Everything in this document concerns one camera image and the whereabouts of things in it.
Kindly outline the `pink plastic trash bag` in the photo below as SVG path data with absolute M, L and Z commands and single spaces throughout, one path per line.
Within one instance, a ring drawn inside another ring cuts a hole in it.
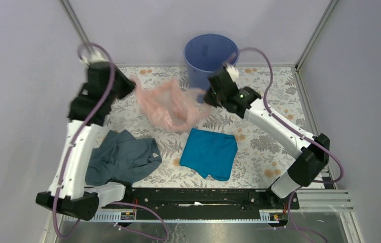
M 154 89 L 145 89 L 140 80 L 136 84 L 135 97 L 140 112 L 151 124 L 169 132 L 187 132 L 211 114 L 211 106 L 199 103 L 205 95 L 202 89 L 182 91 L 176 79 L 167 81 Z

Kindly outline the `blue plastic trash bin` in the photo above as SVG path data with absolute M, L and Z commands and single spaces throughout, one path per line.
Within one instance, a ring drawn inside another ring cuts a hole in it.
M 231 39 L 219 34 L 203 34 L 191 39 L 184 48 L 189 89 L 210 87 L 207 77 L 226 63 L 235 65 L 239 48 Z

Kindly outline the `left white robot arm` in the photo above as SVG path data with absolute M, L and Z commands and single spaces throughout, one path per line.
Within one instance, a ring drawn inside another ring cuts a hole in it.
M 90 221 L 102 207 L 115 202 L 127 208 L 133 201 L 130 183 L 106 179 L 100 186 L 87 185 L 85 176 L 98 136 L 106 131 L 104 120 L 112 103 L 129 95 L 135 84 L 107 61 L 88 64 L 86 72 L 86 82 L 70 104 L 57 173 L 35 202 L 52 212 Z

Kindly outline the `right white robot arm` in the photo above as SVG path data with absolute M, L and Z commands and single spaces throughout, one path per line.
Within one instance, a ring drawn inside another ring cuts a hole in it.
M 238 70 L 223 66 L 207 77 L 209 89 L 204 101 L 214 107 L 223 107 L 259 128 L 265 130 L 295 158 L 287 172 L 274 181 L 267 190 L 267 204 L 280 208 L 293 191 L 309 186 L 329 161 L 329 138 L 315 136 L 269 107 L 263 97 L 250 87 L 238 88 Z

